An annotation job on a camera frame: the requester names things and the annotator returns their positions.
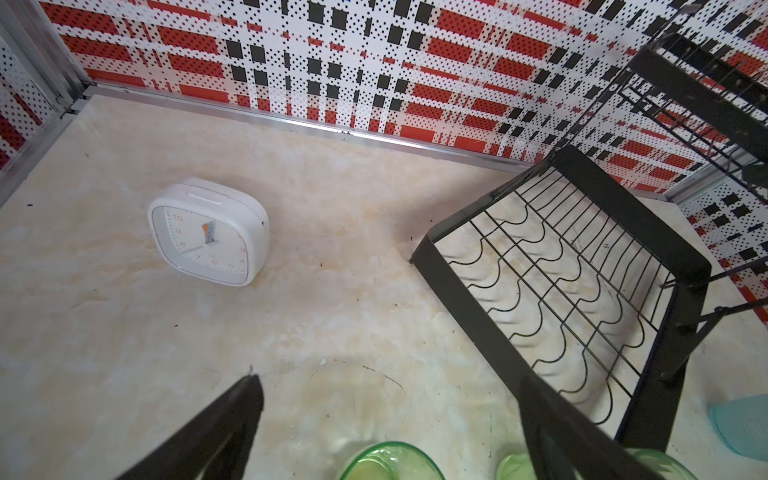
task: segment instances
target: marble countertop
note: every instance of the marble countertop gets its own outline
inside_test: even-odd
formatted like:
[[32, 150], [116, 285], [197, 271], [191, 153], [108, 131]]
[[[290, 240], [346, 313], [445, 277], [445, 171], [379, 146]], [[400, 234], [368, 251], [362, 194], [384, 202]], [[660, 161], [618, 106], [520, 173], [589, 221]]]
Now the marble countertop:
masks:
[[[268, 211], [249, 286], [182, 275], [156, 251], [146, 208], [189, 176]], [[492, 478], [525, 449], [516, 401], [408, 258], [509, 178], [93, 98], [0, 210], [0, 475], [113, 478], [253, 368], [265, 410], [247, 478], [332, 480], [385, 440], [446, 478]], [[643, 202], [708, 255], [677, 207]], [[740, 301], [725, 279], [708, 308]], [[768, 477], [707, 421], [712, 403], [768, 392], [766, 346], [743, 313], [691, 359], [668, 452], [702, 480]]]

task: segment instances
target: plaid pattern wallpaper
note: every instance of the plaid pattern wallpaper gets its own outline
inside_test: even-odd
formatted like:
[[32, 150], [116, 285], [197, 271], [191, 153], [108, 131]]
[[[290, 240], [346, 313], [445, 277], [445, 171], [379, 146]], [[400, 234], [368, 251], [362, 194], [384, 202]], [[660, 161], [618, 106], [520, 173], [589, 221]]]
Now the plaid pattern wallpaper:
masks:
[[27, 140], [34, 137], [56, 110], [32, 82], [27, 71], [0, 38], [0, 176]]
[[[768, 256], [768, 205], [736, 182], [725, 178], [680, 209], [724, 269]], [[742, 270], [730, 279], [747, 302], [768, 298], [768, 266]], [[768, 310], [754, 310], [768, 328]]]
[[[96, 81], [542, 159], [685, 0], [44, 0]], [[705, 0], [686, 24], [749, 73], [768, 3]], [[663, 193], [701, 166], [627, 106], [581, 149], [625, 187]]]

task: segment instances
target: clock face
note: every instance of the clock face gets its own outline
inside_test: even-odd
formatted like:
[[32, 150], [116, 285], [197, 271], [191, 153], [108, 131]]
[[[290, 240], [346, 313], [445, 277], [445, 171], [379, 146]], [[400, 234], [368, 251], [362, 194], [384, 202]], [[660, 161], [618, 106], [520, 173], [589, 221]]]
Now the clock face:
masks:
[[151, 221], [157, 245], [179, 270], [230, 285], [246, 281], [250, 252], [228, 223], [170, 206], [155, 207]]
[[176, 252], [183, 258], [215, 270], [247, 273], [245, 242], [226, 223], [174, 207], [165, 207], [165, 223]]

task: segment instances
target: green plastic cup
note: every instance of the green plastic cup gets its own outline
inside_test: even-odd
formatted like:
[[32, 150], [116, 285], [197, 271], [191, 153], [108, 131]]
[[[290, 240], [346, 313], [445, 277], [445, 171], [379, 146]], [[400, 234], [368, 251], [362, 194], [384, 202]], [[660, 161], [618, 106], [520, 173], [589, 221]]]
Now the green plastic cup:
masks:
[[[666, 453], [650, 449], [627, 449], [627, 453], [664, 480], [696, 480], [694, 474]], [[498, 465], [496, 480], [536, 480], [531, 457], [527, 453], [506, 456]]]
[[344, 464], [340, 480], [445, 480], [424, 452], [403, 442], [364, 449]]

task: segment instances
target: clock hand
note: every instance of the clock hand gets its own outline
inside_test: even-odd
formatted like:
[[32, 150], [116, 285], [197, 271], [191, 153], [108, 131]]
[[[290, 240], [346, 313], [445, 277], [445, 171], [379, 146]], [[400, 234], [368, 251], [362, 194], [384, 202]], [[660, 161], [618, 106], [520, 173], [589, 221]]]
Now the clock hand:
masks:
[[203, 232], [205, 233], [205, 243], [213, 243], [214, 222], [203, 223]]
[[205, 247], [205, 245], [200, 245], [200, 246], [198, 246], [198, 247], [193, 247], [193, 248], [190, 248], [190, 249], [188, 249], [188, 250], [185, 250], [185, 251], [183, 251], [183, 252], [179, 252], [179, 254], [180, 254], [180, 255], [186, 255], [186, 254], [187, 254], [187, 253], [189, 253], [189, 252], [194, 252], [195, 250], [197, 250], [197, 249], [200, 249], [200, 248], [203, 248], [203, 247]]

